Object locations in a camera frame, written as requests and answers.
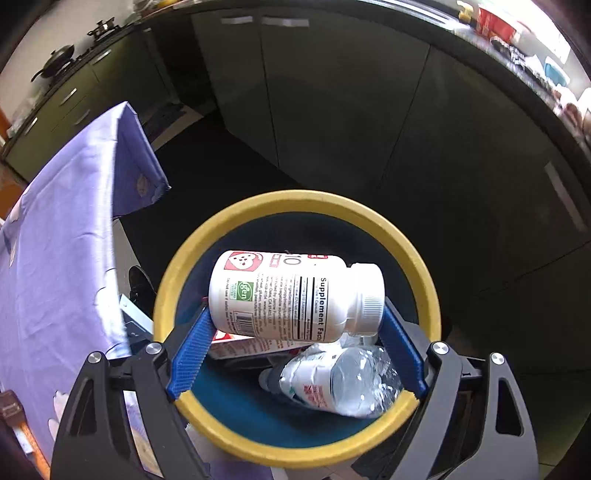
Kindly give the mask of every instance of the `kitchen cabinet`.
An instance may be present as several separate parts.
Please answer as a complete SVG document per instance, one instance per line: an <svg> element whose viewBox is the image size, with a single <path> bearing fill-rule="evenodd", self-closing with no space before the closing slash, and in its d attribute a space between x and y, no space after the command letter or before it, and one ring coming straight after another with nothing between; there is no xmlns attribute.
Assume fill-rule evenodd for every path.
<svg viewBox="0 0 591 480"><path fill-rule="evenodd" d="M45 120L46 117L39 111L35 118L23 125L22 134L6 158L6 162L26 181L31 181L52 155L52 124Z"/></svg>
<svg viewBox="0 0 591 480"><path fill-rule="evenodd" d="M31 181L52 156L71 138L59 138L54 129L98 81L88 65L84 65L43 104L35 117L23 126L23 132L11 148L7 163L23 178Z"/></svg>
<svg viewBox="0 0 591 480"><path fill-rule="evenodd" d="M141 32L97 51L89 63L110 106L127 101L142 122L168 99Z"/></svg>
<svg viewBox="0 0 591 480"><path fill-rule="evenodd" d="M226 129L277 165L256 12L204 12L192 20Z"/></svg>
<svg viewBox="0 0 591 480"><path fill-rule="evenodd" d="M384 25L261 8L279 165L304 187L366 201L379 184L428 45Z"/></svg>
<svg viewBox="0 0 591 480"><path fill-rule="evenodd" d="M589 204L548 136L435 48L374 208L415 245L444 313L590 239Z"/></svg>
<svg viewBox="0 0 591 480"><path fill-rule="evenodd" d="M100 87L91 90L53 129L51 135L59 145L58 150L109 107L108 99Z"/></svg>
<svg viewBox="0 0 591 480"><path fill-rule="evenodd" d="M43 115L51 119L47 127L53 129L98 84L88 64L67 79L41 108Z"/></svg>
<svg viewBox="0 0 591 480"><path fill-rule="evenodd" d="M118 103L128 101L140 120L166 103L166 89L141 32L92 53L23 126L6 161L31 181L80 130Z"/></svg>

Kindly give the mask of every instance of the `kitchen counter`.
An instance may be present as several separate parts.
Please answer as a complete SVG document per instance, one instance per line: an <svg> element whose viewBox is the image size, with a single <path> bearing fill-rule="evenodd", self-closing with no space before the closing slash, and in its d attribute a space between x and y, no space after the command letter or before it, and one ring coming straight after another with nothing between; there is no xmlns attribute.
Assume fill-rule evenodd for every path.
<svg viewBox="0 0 591 480"><path fill-rule="evenodd" d="M148 15L128 25L121 32L106 40L96 54L117 42L131 31L150 26L161 18L173 15L189 15L222 9L268 7L264 0L183 0ZM556 101L525 72L498 53L491 44L468 25L435 8L412 1L380 0L274 0L273 7L298 7L340 13L350 17L384 24L428 43L476 70L519 105L566 157L581 183L591 192L591 150L582 133L562 115ZM90 54L81 59L58 84L53 86L23 124L26 125L48 98L77 70L94 58ZM0 160L6 158L13 144L18 141L21 128L10 139Z"/></svg>

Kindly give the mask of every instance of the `plastic water bottle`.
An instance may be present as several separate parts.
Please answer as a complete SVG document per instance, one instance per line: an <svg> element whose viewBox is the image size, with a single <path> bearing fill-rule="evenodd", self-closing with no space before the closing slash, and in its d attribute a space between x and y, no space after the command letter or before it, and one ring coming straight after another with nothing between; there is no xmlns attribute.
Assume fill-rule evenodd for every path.
<svg viewBox="0 0 591 480"><path fill-rule="evenodd" d="M278 372L261 373L261 387L299 404L358 418L376 418L394 403L402 384L379 346L333 348L293 358Z"/></svg>

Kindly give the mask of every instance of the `supplement bottle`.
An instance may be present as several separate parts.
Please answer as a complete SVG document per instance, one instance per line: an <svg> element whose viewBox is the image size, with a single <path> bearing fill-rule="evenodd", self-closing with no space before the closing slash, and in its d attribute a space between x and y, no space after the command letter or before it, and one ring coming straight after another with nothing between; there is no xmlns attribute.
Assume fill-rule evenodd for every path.
<svg viewBox="0 0 591 480"><path fill-rule="evenodd" d="M377 265L347 268L331 255L227 251L213 267L209 309L218 330L238 335L321 343L374 335L384 278Z"/></svg>

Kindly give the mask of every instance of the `yellow rim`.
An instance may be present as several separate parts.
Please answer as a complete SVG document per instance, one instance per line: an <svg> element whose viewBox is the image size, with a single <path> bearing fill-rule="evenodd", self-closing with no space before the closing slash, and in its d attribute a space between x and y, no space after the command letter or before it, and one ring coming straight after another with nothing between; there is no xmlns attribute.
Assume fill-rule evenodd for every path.
<svg viewBox="0 0 591 480"><path fill-rule="evenodd" d="M418 322L430 341L441 337L441 317L435 286L423 260L408 239L388 220L360 203L338 195L309 190L264 193L235 203L215 214L178 249L171 260L154 307L154 338L162 342L174 327L183 285L201 256L236 227L260 217L285 212L313 212L349 222L380 242L397 260L413 291ZM418 400L403 391L394 406L371 425L344 440L310 448L281 448L253 442L214 418L191 391L176 405L191 424L216 446L251 462L288 468L331 465L361 455L400 428L410 418Z"/></svg>

